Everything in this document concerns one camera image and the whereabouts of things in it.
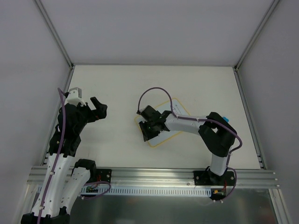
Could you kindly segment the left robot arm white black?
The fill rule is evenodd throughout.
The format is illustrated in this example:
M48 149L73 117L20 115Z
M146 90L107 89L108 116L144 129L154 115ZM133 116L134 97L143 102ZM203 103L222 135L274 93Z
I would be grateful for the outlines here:
M49 142L49 157L42 189L30 213L21 218L22 224L67 224L70 213L82 187L97 181L96 163L79 159L75 162L69 181L67 173L81 143L80 134L88 123L107 116L107 105L96 97L90 98L94 109L77 98L62 100L58 124Z

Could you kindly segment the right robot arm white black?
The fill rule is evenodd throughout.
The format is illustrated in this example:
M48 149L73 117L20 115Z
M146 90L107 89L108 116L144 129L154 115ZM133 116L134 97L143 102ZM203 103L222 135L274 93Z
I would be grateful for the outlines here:
M212 153L209 181L221 184L226 176L229 151L237 138L237 131L218 113L211 112L205 118L175 116L171 111L159 111L150 108L139 115L144 121L139 122L144 141L157 137L162 132L179 131L199 135L207 149Z

